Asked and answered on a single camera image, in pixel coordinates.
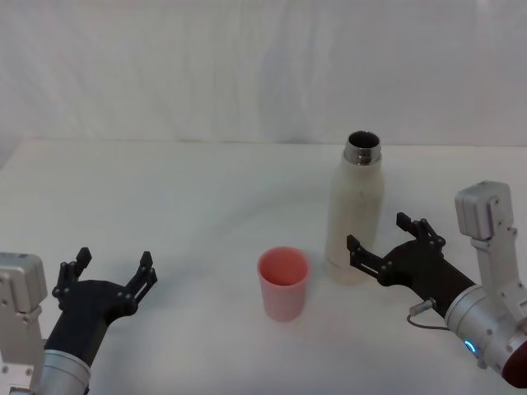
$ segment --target white table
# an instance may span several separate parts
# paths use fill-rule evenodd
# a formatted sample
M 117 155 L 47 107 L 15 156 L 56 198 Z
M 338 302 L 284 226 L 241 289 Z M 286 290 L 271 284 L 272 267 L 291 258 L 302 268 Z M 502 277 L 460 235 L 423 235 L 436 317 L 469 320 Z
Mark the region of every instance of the white table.
M 376 281 L 336 286 L 321 268 L 329 178 L 339 146 L 28 141 L 0 172 L 0 250 L 36 253 L 49 290 L 81 246 L 84 278 L 126 283 L 142 251 L 159 282 L 138 313 L 113 324 L 92 370 L 93 394 L 525 393 L 476 367 L 448 332 L 409 326 L 419 299 Z M 397 211 L 426 217 L 446 258 L 479 281 L 457 229 L 455 193 L 482 179 L 513 192 L 527 279 L 527 149 L 383 147 L 386 202 L 377 253 L 406 239 Z M 308 252 L 304 313 L 263 312 L 255 264 L 270 247 Z M 51 296 L 47 336 L 59 316 Z M 441 323 L 433 312 L 418 318 Z

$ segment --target wire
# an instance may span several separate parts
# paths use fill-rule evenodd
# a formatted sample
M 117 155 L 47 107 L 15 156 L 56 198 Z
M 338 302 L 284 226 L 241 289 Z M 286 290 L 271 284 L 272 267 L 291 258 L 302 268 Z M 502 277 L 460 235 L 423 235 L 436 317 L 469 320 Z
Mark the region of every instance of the wire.
M 449 331 L 449 328 L 447 327 L 432 327 L 429 325 L 421 325 L 420 323 L 415 323 L 414 321 L 412 321 L 412 316 L 410 314 L 407 316 L 406 320 L 410 325 L 413 325 L 414 327 L 422 329 L 436 329 L 437 331 Z

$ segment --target white water bottle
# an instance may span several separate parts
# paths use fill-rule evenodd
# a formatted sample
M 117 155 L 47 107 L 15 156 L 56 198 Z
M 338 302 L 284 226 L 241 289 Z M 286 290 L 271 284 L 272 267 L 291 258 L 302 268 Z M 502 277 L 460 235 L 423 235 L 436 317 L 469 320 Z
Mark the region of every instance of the white water bottle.
M 366 249 L 375 241 L 385 181 L 380 169 L 380 140 L 371 133 L 352 133 L 331 180 L 325 266 L 340 284 L 358 284 L 369 276 L 350 266 L 346 238 L 355 236 Z

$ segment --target stainless steel bottle neck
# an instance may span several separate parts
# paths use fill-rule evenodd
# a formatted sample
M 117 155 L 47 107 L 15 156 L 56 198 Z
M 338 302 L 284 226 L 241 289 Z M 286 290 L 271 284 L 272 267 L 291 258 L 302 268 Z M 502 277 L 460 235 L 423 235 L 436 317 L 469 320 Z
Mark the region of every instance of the stainless steel bottle neck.
M 364 130 L 350 134 L 344 147 L 344 159 L 353 165 L 374 165 L 380 160 L 380 139 Z

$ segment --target plastic cup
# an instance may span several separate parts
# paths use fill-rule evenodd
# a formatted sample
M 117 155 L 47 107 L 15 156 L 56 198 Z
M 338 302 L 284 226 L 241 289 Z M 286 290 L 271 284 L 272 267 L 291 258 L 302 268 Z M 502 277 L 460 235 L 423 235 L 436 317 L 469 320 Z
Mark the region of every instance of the plastic cup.
M 258 261 L 265 313 L 277 321 L 291 321 L 304 309 L 310 276 L 307 257 L 292 247 L 276 247 Z

